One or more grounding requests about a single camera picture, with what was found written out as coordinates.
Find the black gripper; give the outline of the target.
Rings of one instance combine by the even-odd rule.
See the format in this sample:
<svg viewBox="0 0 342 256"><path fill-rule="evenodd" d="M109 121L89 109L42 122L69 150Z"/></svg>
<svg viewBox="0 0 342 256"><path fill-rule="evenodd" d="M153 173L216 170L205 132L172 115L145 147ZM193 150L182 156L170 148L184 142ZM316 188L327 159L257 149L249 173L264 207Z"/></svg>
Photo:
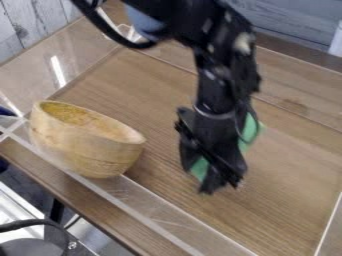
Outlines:
<svg viewBox="0 0 342 256"><path fill-rule="evenodd" d="M200 157L199 192L212 195L229 185L237 187L247 171L247 164L237 148L237 135L232 116L208 115L186 107L178 107L174 129L178 132L180 164L190 171Z"/></svg>

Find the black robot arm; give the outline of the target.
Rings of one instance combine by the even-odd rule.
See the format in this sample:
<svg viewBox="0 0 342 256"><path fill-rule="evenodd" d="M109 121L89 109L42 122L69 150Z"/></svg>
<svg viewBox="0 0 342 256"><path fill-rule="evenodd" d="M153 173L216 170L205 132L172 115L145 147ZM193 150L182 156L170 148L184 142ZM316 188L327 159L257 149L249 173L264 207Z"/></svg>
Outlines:
<svg viewBox="0 0 342 256"><path fill-rule="evenodd" d="M251 95L261 77L256 66L255 31L225 0L120 0L140 43L116 32L97 11L97 0L70 0L104 35L132 49L148 49L174 40L193 53L197 89L193 105L176 110L182 170L199 182L199 191L236 188L247 172L243 153L253 143L261 122Z"/></svg>

